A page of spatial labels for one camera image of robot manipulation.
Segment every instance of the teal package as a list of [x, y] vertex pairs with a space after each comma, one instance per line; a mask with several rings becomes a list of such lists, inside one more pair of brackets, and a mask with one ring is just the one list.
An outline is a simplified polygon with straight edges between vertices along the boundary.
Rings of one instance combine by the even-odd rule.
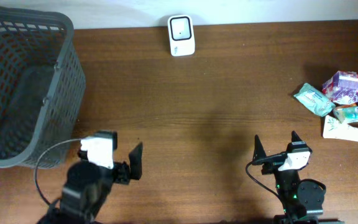
[[318, 116], [326, 116], [335, 108], [333, 102], [309, 83], [305, 83], [299, 93], [295, 94], [294, 97]]

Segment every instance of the gray laundry basket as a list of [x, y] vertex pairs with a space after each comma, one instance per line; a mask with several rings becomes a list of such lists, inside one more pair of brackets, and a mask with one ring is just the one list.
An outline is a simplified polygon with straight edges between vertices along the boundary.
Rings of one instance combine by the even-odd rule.
[[[73, 24], [60, 13], [0, 7], [0, 167], [34, 167], [70, 139], [85, 91]], [[65, 160], [69, 145], [40, 168]]]

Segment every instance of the black cable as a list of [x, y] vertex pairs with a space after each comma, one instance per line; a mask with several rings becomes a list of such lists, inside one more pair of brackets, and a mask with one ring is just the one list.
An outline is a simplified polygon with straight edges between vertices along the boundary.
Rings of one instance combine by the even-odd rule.
[[[278, 193], [274, 192], [272, 189], [266, 187], [264, 184], [262, 184], [261, 182], [259, 182], [257, 179], [255, 179], [255, 177], [253, 177], [249, 171], [248, 171], [248, 168], [249, 166], [252, 165], [252, 163], [255, 162], [255, 161], [250, 161], [247, 165], [246, 165], [246, 173], [247, 175], [249, 176], [249, 178], [251, 178], [255, 183], [257, 183], [259, 186], [263, 187], [265, 190], [269, 191], [270, 193], [274, 194], [274, 196], [276, 196], [281, 204], [283, 205], [284, 209], [287, 208], [287, 206], [285, 206], [283, 200], [280, 198], [280, 196], [278, 195]], [[287, 216], [288, 220], [290, 221], [290, 224], [293, 224], [293, 221], [292, 221], [292, 218], [290, 217], [290, 214], [288, 214], [288, 212], [285, 212], [285, 215]]]
[[54, 144], [52, 146], [50, 146], [47, 150], [45, 150], [43, 153], [41, 153], [41, 155], [38, 157], [38, 160], [37, 160], [37, 163], [35, 164], [35, 169], [34, 169], [34, 183], [35, 183], [35, 188], [37, 188], [37, 191], [38, 191], [38, 194], [41, 196], [42, 200], [49, 206], [50, 205], [50, 202], [48, 201], [48, 199], [43, 195], [43, 193], [41, 192], [41, 189], [40, 189], [40, 186], [38, 185], [38, 166], [40, 165], [40, 162], [41, 162], [41, 159], [42, 157], [47, 153], [49, 152], [50, 150], [62, 145], [62, 144], [66, 144], [66, 143], [69, 143], [69, 142], [75, 142], [75, 141], [80, 141], [82, 139], [69, 139], [69, 140], [66, 140], [66, 141], [62, 141], [62, 142], [59, 142], [57, 144]]

